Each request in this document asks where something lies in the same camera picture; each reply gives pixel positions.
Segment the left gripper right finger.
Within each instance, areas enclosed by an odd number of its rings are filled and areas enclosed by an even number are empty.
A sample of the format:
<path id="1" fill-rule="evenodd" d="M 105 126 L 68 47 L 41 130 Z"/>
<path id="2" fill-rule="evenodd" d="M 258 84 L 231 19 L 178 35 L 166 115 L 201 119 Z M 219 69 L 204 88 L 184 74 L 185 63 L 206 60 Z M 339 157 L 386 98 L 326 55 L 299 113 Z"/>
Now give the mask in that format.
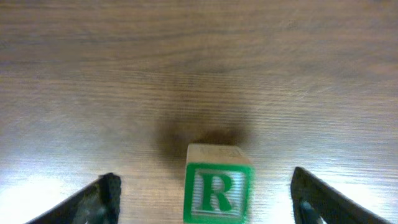
<path id="1" fill-rule="evenodd" d="M 295 223 L 390 223 L 358 205 L 303 167 L 295 168 L 290 193 Z"/>

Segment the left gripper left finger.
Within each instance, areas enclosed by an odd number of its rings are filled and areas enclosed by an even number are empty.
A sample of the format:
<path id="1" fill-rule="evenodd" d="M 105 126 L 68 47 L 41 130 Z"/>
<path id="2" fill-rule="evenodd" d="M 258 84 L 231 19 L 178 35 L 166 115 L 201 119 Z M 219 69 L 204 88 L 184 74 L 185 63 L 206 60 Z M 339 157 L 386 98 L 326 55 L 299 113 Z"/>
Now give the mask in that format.
<path id="1" fill-rule="evenodd" d="M 113 173 L 98 179 L 28 224 L 118 224 L 121 178 Z"/>

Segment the green R block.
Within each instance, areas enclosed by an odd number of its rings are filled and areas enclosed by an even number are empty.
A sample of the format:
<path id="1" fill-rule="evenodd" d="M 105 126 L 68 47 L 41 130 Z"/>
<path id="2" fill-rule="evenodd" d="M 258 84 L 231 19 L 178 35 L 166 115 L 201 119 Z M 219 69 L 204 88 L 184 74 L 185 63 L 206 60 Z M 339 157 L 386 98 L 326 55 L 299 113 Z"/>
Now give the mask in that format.
<path id="1" fill-rule="evenodd" d="M 247 223 L 253 177 L 254 168 L 239 147 L 189 144 L 183 222 Z"/>

